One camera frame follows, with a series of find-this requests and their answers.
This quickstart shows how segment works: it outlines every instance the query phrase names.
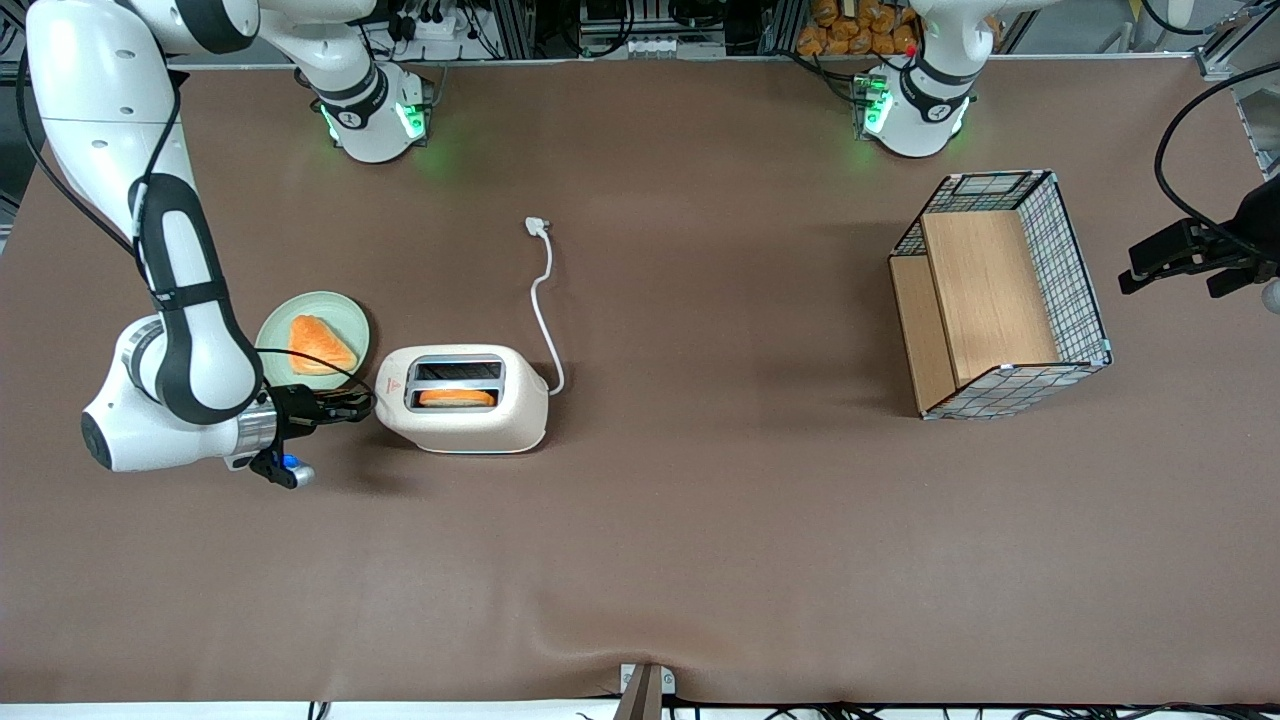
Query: table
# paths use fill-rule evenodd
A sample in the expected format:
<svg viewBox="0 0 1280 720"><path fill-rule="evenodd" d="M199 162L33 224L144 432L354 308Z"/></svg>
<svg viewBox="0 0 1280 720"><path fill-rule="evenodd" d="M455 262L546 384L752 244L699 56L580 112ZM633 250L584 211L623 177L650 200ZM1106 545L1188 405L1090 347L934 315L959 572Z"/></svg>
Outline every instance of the table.
<svg viewBox="0 0 1280 720"><path fill-rule="evenodd" d="M425 151L362 167L284 72L201 72L184 120L241 323L365 305L374 363L431 342L549 356L520 457L376 421L292 450L301 492L218 460L111 475L78 414L150 311L132 263L33 182L0 261L0 698L776 703L1276 700L1276 319L1197 279L1121 297L1178 218L1151 156L1190 59L993 61L927 160L852 140L786 63L458 69ZM1216 97L1170 149L1211 215L1260 182ZM886 256L946 173L1053 168L1116 364L1018 418L913 418Z"/></svg>

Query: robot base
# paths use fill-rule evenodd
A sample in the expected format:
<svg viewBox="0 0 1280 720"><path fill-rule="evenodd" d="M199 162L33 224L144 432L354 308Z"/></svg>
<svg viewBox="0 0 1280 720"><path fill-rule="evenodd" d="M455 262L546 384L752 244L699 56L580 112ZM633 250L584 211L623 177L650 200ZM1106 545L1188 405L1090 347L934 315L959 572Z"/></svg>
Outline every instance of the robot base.
<svg viewBox="0 0 1280 720"><path fill-rule="evenodd" d="M874 137L887 150L904 158L928 158L946 147L947 141L960 132L969 100L942 122L928 122L902 97L899 70L886 64L870 70L870 74L883 78L884 83L882 90L868 91L870 104L865 110L854 110L854 122L860 123L864 136Z"/></svg>
<svg viewBox="0 0 1280 720"><path fill-rule="evenodd" d="M334 147L369 164L394 160L410 147L425 147L435 99L435 86L421 76L392 63L379 63L378 67L387 74L390 86L388 99L364 128L343 127L320 106L321 115L329 123L329 137L333 138Z"/></svg>

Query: white power cord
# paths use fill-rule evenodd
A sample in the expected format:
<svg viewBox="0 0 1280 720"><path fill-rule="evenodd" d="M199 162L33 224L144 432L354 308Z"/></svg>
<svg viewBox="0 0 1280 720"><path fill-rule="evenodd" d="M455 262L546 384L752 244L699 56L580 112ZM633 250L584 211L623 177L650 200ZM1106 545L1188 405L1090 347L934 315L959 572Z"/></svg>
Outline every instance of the white power cord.
<svg viewBox="0 0 1280 720"><path fill-rule="evenodd" d="M547 278L552 277L552 238L547 234L547 228L552 227L550 223L541 218L525 218L525 229L532 237L543 238L543 245L547 246L547 270L543 272L534 284L529 288L529 299L534 301L534 315L538 318L538 327L543 329L543 338L547 340L547 350L552 352L552 360L556 363L556 374L559 377L559 383L547 391L547 395L559 395L564 389L564 366L561 365L559 352L556 351L556 343L552 341L552 333L547 329L547 320L543 319L543 309L538 305L538 286L543 284Z"/></svg>

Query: green plate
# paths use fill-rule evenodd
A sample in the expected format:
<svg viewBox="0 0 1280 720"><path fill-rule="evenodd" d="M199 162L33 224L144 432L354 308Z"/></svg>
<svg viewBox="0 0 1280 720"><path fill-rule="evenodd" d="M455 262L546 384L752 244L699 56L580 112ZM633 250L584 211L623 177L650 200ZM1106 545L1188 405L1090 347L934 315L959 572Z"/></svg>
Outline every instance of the green plate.
<svg viewBox="0 0 1280 720"><path fill-rule="evenodd" d="M315 315L324 320L329 329L356 354L356 370L365 363L365 354L369 352L369 318L365 318L360 305L346 295L323 290L287 300L268 315L262 329L257 331L257 347L287 350L289 325L298 315ZM289 356L279 352L264 352L261 357L262 373L271 384L301 383L311 389L333 389L347 382L347 377L340 373L300 375L289 365Z"/></svg>

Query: green indicator light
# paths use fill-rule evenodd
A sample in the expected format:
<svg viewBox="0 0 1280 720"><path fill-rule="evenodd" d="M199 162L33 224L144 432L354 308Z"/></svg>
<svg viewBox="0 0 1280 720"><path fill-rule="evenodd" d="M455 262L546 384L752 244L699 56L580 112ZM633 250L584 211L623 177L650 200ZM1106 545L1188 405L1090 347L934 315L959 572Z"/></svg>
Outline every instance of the green indicator light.
<svg viewBox="0 0 1280 720"><path fill-rule="evenodd" d="M401 124L404 126L404 132L413 140L422 137L422 110L417 108L396 104L396 114L401 118Z"/></svg>
<svg viewBox="0 0 1280 720"><path fill-rule="evenodd" d="M884 119L888 118L888 111L893 108L893 95L883 94L868 110L867 110L867 123L865 128L868 132L879 132L884 128Z"/></svg>
<svg viewBox="0 0 1280 720"><path fill-rule="evenodd" d="M320 106L320 114L324 115L324 122L329 126L329 137L332 137L334 142L338 142L338 129L333 127L333 118L329 115L329 110L324 105Z"/></svg>

